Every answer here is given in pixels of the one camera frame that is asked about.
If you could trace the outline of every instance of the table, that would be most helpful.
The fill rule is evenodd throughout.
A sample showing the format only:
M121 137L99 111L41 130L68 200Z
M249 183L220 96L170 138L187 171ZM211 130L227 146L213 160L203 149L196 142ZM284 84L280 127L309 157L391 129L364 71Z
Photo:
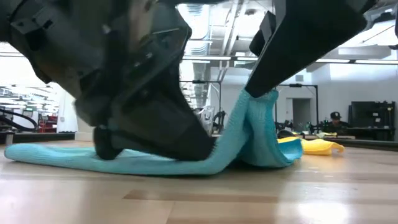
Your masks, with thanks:
M102 174L0 156L0 220L2 224L396 223L397 186L398 153L359 148L347 148L343 155L303 156L286 169L235 166L197 178Z

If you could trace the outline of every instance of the light blue cloth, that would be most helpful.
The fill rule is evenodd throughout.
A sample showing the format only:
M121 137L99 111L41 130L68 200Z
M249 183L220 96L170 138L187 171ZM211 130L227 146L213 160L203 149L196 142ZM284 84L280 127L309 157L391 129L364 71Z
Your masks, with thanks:
M277 91L253 98L243 90L226 130L205 161L175 161L132 150L124 150L113 161L103 161L93 147L40 144L9 146L5 156L31 164L134 175L212 175L224 170L235 159L259 167L287 167L301 158L303 149L300 140L278 144L272 118L277 98Z

